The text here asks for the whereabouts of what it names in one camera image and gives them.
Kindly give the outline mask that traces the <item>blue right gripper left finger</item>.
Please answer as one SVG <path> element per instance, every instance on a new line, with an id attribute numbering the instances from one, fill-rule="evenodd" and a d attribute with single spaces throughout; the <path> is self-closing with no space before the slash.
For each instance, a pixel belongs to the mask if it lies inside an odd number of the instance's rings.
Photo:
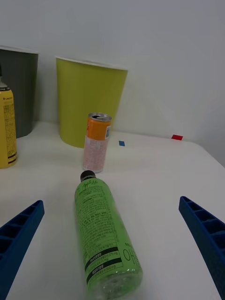
<path id="1" fill-rule="evenodd" d="M 38 200 L 0 228 L 0 299 L 5 300 L 45 214 Z"/>

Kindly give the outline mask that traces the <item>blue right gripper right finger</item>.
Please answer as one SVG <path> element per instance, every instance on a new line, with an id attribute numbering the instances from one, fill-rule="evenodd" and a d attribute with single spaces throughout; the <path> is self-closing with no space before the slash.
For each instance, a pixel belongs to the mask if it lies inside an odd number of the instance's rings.
<path id="1" fill-rule="evenodd" d="M 225 299 L 225 224 L 185 196 L 179 212 L 186 222 L 221 299 Z"/>

